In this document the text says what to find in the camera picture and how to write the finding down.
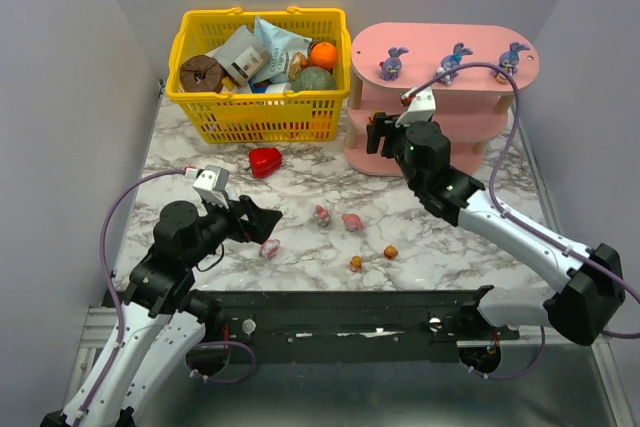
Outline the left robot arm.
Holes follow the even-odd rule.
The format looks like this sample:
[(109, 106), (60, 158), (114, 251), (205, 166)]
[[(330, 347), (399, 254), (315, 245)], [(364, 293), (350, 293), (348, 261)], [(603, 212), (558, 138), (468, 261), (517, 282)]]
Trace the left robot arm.
[(261, 244), (282, 214), (242, 195), (204, 216), (188, 201), (160, 212), (154, 242), (131, 271), (118, 320), (93, 369), (45, 426), (133, 426), (183, 357), (222, 325), (219, 305), (194, 290), (194, 269), (227, 239)]

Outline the purple bunny toy blue bow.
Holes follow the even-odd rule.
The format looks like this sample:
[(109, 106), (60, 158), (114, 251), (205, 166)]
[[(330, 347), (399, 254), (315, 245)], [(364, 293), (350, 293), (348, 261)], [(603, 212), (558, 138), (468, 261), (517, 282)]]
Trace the purple bunny toy blue bow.
[(449, 71), (451, 71), (454, 67), (459, 66), (465, 56), (469, 56), (472, 54), (473, 50), (466, 47), (463, 42), (456, 43), (453, 46), (452, 53), (445, 56), (440, 61), (440, 65), (435, 71), (436, 76), (441, 75), (439, 82), (443, 83), (446, 86), (450, 86), (453, 83), (454, 79), (458, 76), (458, 73), (449, 73)]

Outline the purple bunny toy with cake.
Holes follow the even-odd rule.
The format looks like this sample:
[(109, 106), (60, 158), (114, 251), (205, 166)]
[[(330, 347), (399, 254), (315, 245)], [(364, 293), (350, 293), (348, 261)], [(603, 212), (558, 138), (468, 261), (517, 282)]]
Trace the purple bunny toy with cake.
[(498, 59), (498, 67), (510, 76), (518, 72), (518, 64), (520, 61), (520, 53), (529, 51), (531, 46), (526, 43), (512, 42), (506, 52), (502, 53)]

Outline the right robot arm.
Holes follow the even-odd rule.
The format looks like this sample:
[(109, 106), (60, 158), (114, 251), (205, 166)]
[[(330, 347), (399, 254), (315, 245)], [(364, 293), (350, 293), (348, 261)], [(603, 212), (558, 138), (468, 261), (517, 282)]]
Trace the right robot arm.
[(488, 325), (551, 327), (589, 346), (625, 300), (619, 253), (602, 243), (572, 242), (511, 209), (474, 177), (450, 164), (451, 145), (437, 123), (403, 125), (375, 113), (366, 151), (394, 160), (409, 189), (433, 216), (472, 232), (528, 266), (542, 289), (491, 288), (474, 304)]

